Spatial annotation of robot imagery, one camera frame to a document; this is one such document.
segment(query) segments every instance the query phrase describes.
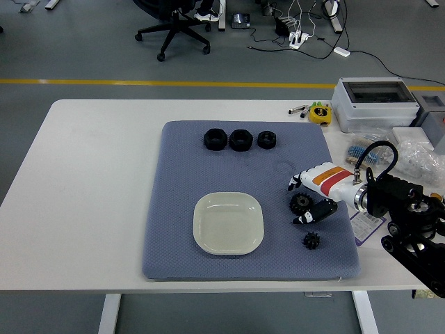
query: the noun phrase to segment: yellow floor line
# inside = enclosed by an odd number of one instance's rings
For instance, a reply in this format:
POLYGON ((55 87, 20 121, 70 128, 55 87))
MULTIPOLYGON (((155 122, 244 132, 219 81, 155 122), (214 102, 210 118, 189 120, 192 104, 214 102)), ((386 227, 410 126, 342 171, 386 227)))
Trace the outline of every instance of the yellow floor line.
MULTIPOLYGON (((103 85, 103 86, 182 86, 230 88, 306 88, 333 89, 334 83, 273 83, 228 81, 143 81, 143 80, 71 80, 71 79, 0 79, 0 84, 103 85)), ((409 86, 410 90, 443 90, 445 86, 409 86)))

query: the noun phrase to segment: chair base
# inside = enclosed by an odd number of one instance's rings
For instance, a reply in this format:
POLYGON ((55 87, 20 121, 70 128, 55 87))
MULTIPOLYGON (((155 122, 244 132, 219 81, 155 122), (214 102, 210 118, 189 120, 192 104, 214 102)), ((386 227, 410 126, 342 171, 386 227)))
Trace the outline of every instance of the chair base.
POLYGON ((189 35, 192 38, 195 38, 196 40, 199 40, 200 42, 205 44, 205 47, 202 49, 204 54, 210 53, 210 42, 206 40, 204 37, 202 37, 199 33, 194 32, 190 27, 191 26, 198 26, 201 24, 206 24, 206 31, 210 31, 211 26, 209 22, 202 22, 197 19, 192 19, 191 17, 182 14, 186 19, 180 20, 179 19, 179 13, 178 11, 174 11, 172 15, 172 21, 168 22, 166 24, 159 24, 157 26, 151 26, 149 28, 144 28, 138 30, 138 33, 134 36, 134 38, 140 42, 142 40, 142 34, 143 33, 155 33, 158 31, 168 31, 167 38, 165 39, 161 51, 158 54, 158 61, 164 61, 165 60, 165 51, 174 38, 174 36, 177 33, 185 33, 186 35, 189 35))

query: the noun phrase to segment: white plate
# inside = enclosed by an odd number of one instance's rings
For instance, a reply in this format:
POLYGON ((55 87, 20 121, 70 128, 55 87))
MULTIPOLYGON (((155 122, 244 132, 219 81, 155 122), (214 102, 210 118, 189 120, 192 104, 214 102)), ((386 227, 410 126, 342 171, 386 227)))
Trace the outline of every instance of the white plate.
POLYGON ((248 254, 263 241, 261 206, 246 193, 205 195, 195 206, 193 236, 210 254, 248 254))

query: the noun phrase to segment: gray cushion pad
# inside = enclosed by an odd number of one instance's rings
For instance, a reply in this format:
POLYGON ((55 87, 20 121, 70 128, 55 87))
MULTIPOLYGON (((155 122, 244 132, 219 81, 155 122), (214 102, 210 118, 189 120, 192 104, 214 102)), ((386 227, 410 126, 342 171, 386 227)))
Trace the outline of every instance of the gray cushion pad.
POLYGON ((294 225, 289 201, 305 192, 318 202, 318 194, 302 187, 287 191, 291 177, 302 170, 331 161, 318 125, 294 122, 176 121, 165 125, 147 217, 143 273, 155 280, 326 280, 359 274, 359 259, 348 210, 338 211, 311 225, 294 225), (228 145, 219 152, 206 149, 204 134, 218 127, 229 136, 247 129, 254 144, 247 152, 228 145), (256 144, 257 135, 277 135, 271 150, 256 144), (193 238, 193 211, 208 193, 248 193, 261 205, 264 239, 247 255, 211 255, 193 238), (317 232, 316 250, 302 244, 308 232, 317 232))

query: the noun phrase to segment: red stripe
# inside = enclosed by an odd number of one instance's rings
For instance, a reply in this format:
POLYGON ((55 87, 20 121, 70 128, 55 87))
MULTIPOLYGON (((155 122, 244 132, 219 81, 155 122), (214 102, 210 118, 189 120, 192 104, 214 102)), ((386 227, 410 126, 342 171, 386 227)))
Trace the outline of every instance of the red stripe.
POLYGON ((348 177, 349 175, 352 175, 352 173, 348 170, 343 170, 340 173, 337 173, 336 175, 330 177, 326 181, 323 182, 321 185, 321 192, 324 193, 326 196, 329 196, 329 192, 334 184, 341 181, 345 177, 348 177))

